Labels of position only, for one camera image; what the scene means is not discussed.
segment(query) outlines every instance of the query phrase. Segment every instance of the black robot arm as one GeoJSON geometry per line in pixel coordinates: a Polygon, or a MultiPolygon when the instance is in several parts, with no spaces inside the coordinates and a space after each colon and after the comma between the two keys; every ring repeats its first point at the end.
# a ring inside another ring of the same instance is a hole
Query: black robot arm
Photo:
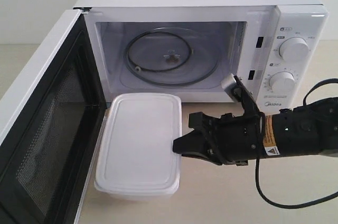
{"type": "Polygon", "coordinates": [[[338,193],[306,204],[286,206],[268,200],[259,186],[259,160],[286,156],[338,153],[338,98],[326,98],[312,104],[307,96],[316,88],[338,83],[324,80],[305,96],[303,105],[293,110],[282,109],[279,114],[266,116],[257,107],[249,91],[238,77],[230,75],[222,81],[229,96],[242,104],[242,116],[227,113],[221,118],[202,112],[189,115],[189,128],[194,130],[174,140],[173,151],[185,157],[199,158],[216,165],[248,165],[256,159],[256,187],[268,203],[287,209],[312,206],[338,197],[338,193]]]}

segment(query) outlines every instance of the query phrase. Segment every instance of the white microwave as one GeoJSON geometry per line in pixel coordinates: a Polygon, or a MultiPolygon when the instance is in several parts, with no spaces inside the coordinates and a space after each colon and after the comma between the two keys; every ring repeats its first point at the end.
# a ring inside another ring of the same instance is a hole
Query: white microwave
{"type": "Polygon", "coordinates": [[[327,16],[318,0],[78,0],[0,100],[0,217],[74,220],[120,94],[231,102],[233,73],[262,111],[288,108],[327,16]]]}

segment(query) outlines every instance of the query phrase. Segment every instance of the white plastic lid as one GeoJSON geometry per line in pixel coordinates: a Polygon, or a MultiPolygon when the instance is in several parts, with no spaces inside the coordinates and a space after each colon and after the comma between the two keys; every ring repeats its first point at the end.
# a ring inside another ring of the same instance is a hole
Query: white plastic lid
{"type": "Polygon", "coordinates": [[[110,194],[161,196],[179,187],[181,100],[166,94],[124,94],[112,103],[96,169],[96,188],[110,194]]]}

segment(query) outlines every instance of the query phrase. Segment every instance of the power knob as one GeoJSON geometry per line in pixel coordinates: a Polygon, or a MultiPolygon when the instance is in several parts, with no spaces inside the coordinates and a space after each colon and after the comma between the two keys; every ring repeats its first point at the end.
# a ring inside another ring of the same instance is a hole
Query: power knob
{"type": "Polygon", "coordinates": [[[303,38],[290,38],[279,47],[279,55],[286,62],[304,60],[309,53],[309,47],[303,38]]]}
{"type": "Polygon", "coordinates": [[[279,72],[269,80],[269,86],[275,93],[288,93],[296,85],[294,76],[289,72],[279,72]]]}

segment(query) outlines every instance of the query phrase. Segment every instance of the open microwave door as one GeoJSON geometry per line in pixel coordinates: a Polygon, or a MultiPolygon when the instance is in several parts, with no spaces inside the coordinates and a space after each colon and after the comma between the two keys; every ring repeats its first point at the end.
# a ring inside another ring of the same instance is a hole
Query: open microwave door
{"type": "Polygon", "coordinates": [[[63,13],[0,110],[0,216],[73,223],[106,110],[80,10],[63,13]]]}

